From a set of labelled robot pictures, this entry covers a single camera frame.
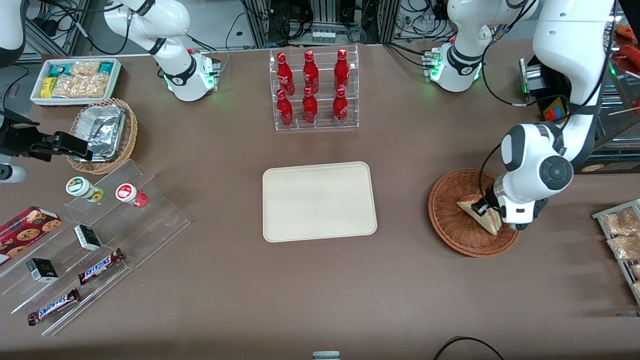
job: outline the white storage bin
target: white storage bin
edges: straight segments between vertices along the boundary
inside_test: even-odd
[[[107,83],[107,89],[104,91],[104,95],[102,97],[75,97],[75,98],[62,98],[62,97],[51,97],[45,98],[40,97],[40,91],[42,89],[42,83],[44,79],[49,75],[49,71],[53,65],[59,65],[61,63],[71,63],[75,61],[100,61],[100,62],[111,62],[113,63],[113,68],[111,69],[111,74],[109,75],[109,82]],[[36,85],[33,87],[33,91],[31,92],[31,101],[34,104],[40,106],[75,106],[75,105],[87,105],[93,104],[95,102],[108,100],[111,98],[113,94],[113,90],[116,87],[116,82],[118,81],[118,75],[120,73],[121,64],[118,60],[114,58],[71,58],[71,59],[53,59],[47,60],[42,64],[42,68],[40,69],[40,75],[38,75],[38,80],[36,81]]]

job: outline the small black box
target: small black box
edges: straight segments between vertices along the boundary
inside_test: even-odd
[[[58,274],[56,274],[53,264],[47,259],[31,258],[27,261],[27,268],[35,281],[54,282],[58,280]]]
[[[80,241],[80,246],[84,249],[96,251],[102,246],[91,227],[80,224],[74,228],[74,231],[76,232],[76,238]]]

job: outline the red coca-cola bottle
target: red coca-cola bottle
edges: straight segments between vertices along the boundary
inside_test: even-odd
[[[276,107],[278,108],[278,116],[280,116],[280,122],[284,127],[293,126],[293,108],[291,102],[287,99],[287,93],[282,89],[278,89],[276,93],[278,95],[278,102]]]
[[[347,51],[345,49],[338,50],[338,61],[333,68],[333,76],[335,81],[333,87],[336,91],[343,86],[347,88],[349,85],[349,63],[347,62]]]
[[[314,52],[305,51],[305,67],[302,69],[305,77],[305,86],[309,86],[314,94],[320,91],[320,79],[318,77],[318,65],[314,60]]]
[[[287,92],[288,96],[296,93],[296,87],[293,85],[293,71],[287,63],[287,57],[284,53],[278,53],[278,82],[280,88]]]
[[[302,107],[305,109],[305,121],[307,124],[315,124],[318,115],[318,101],[314,96],[311,86],[305,88],[305,98],[302,100]]]
[[[335,92],[335,99],[333,100],[333,123],[342,126],[347,122],[347,106],[349,103],[344,97],[344,88],[340,87]]]

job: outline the red button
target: red button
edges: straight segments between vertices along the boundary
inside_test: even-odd
[[[558,118],[558,113],[556,110],[554,109],[549,109],[545,112],[545,120],[546,121],[553,121],[555,119]]]

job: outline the yellow snack box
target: yellow snack box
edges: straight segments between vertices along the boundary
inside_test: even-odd
[[[50,99],[51,98],[51,90],[56,86],[56,81],[58,78],[44,78],[42,81],[42,89],[40,90],[40,97]]]

